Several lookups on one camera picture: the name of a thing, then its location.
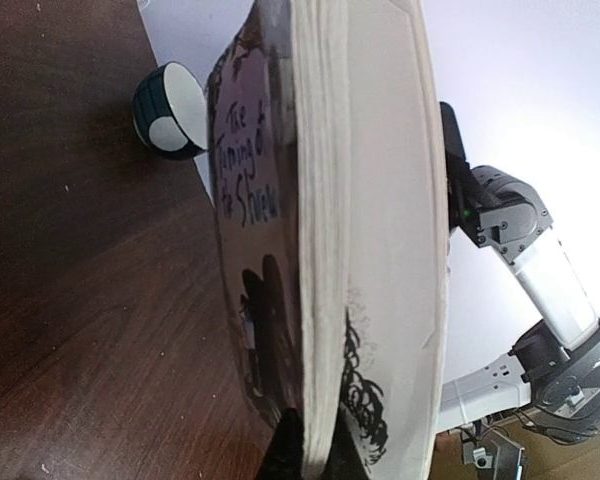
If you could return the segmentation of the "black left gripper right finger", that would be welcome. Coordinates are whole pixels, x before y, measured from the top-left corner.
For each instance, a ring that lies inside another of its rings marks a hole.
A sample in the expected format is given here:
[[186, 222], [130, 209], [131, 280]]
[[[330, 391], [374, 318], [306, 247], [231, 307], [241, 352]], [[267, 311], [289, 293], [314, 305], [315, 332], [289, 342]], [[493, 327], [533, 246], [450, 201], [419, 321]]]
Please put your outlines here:
[[336, 419], [323, 480], [368, 480], [343, 414]]

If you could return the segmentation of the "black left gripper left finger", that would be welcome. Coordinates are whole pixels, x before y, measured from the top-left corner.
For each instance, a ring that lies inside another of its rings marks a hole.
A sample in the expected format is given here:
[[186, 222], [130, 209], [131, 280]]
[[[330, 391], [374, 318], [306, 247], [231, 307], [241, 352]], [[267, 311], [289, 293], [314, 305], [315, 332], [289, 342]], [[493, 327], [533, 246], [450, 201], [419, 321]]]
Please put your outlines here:
[[303, 422], [296, 409], [286, 409], [275, 429], [255, 480], [302, 478]]

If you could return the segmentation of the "yellow portrait grid booklet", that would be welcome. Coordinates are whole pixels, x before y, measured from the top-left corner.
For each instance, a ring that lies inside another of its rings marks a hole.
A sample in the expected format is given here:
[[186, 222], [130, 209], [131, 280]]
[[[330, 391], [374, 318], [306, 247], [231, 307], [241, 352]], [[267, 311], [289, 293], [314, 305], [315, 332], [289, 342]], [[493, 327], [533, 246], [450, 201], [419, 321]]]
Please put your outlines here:
[[227, 321], [255, 437], [343, 414], [368, 479], [424, 479], [447, 329], [441, 113], [417, 1], [256, 1], [207, 80]]

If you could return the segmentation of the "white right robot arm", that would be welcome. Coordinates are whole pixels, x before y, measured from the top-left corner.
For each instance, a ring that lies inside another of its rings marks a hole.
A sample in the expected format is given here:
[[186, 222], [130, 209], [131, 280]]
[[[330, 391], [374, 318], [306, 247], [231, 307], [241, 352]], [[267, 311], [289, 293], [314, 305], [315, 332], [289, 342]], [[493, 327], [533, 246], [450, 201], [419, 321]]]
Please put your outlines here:
[[445, 383], [437, 429], [503, 413], [560, 444], [593, 438], [600, 434], [600, 316], [537, 190], [493, 166], [471, 166], [453, 108], [441, 103], [440, 113], [450, 230], [498, 258], [513, 300], [494, 288], [480, 294], [510, 343], [491, 363]]

